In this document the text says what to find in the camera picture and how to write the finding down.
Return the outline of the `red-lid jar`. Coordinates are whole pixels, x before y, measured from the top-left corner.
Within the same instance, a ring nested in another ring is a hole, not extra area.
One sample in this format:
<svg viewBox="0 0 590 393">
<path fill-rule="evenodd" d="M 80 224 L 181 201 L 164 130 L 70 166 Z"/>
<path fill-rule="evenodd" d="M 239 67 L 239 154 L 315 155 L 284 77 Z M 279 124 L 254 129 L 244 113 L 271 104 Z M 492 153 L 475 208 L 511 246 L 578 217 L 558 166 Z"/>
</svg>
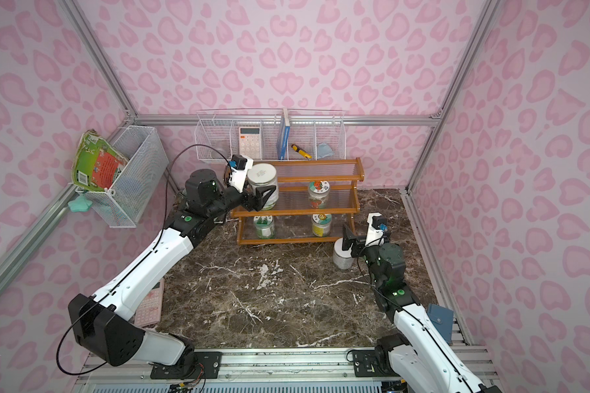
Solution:
<svg viewBox="0 0 590 393">
<path fill-rule="evenodd" d="M 328 205 L 331 186 L 328 181 L 316 180 L 308 184 L 308 199 L 314 209 L 324 209 Z"/>
</svg>

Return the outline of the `sunflower jar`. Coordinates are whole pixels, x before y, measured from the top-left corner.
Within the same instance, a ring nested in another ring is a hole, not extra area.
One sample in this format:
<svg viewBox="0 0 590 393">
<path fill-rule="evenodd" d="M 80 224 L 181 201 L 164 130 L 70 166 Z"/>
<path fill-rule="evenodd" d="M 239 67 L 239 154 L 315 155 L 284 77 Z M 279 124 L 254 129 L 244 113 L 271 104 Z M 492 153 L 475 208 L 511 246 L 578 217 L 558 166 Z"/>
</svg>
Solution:
<svg viewBox="0 0 590 393">
<path fill-rule="evenodd" d="M 312 233 L 316 237 L 328 237 L 331 232 L 333 216 L 331 214 L 315 214 L 311 216 Z"/>
</svg>

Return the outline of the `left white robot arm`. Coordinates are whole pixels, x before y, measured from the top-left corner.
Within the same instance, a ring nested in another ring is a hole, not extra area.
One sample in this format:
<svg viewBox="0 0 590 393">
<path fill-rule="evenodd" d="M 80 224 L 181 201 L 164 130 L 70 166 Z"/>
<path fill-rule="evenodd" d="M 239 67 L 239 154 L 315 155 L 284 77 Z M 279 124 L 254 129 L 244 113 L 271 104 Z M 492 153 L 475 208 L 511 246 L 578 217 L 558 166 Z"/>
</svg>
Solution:
<svg viewBox="0 0 590 393">
<path fill-rule="evenodd" d="M 153 379 L 205 376 L 189 339 L 146 330 L 131 319 L 155 285 L 214 229 L 216 219 L 239 206 L 261 211 L 275 191 L 274 185 L 250 188 L 245 170 L 232 169 L 226 184 L 214 170 L 193 172 L 183 207 L 165 219 L 155 241 L 93 295 L 78 294 L 70 301 L 67 331 L 105 365 L 147 362 Z"/>
</svg>

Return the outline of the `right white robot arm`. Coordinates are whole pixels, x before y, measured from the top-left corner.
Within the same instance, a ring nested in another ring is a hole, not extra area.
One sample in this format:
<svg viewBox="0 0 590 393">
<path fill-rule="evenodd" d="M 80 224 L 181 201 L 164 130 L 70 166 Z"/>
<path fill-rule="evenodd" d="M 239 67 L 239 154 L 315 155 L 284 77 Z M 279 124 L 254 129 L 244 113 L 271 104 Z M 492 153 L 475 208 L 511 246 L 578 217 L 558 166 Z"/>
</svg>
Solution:
<svg viewBox="0 0 590 393">
<path fill-rule="evenodd" d="M 404 379 L 414 392 L 501 391 L 485 385 L 444 340 L 405 280 L 403 249 L 390 241 L 387 220 L 380 215 L 373 220 L 365 236 L 344 225 L 342 249 L 365 260 L 378 308 L 398 330 L 378 340 L 379 365 Z"/>
</svg>

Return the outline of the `seed jar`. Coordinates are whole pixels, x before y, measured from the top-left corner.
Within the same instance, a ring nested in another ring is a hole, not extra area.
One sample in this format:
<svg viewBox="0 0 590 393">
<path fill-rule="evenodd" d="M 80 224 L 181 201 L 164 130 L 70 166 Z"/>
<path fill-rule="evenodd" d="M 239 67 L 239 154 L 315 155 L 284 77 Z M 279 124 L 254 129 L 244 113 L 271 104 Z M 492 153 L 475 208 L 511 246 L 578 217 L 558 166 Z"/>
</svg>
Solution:
<svg viewBox="0 0 590 393">
<path fill-rule="evenodd" d="M 343 240 L 337 239 L 334 243 L 333 262 L 340 270 L 350 270 L 354 264 L 355 258 L 352 257 L 351 251 L 343 249 Z"/>
<path fill-rule="evenodd" d="M 279 200 L 277 169 L 271 164 L 254 163 L 249 172 L 247 172 L 247 181 L 253 191 L 256 191 L 257 187 L 275 186 L 275 191 L 263 207 L 264 211 L 272 210 Z"/>
</svg>

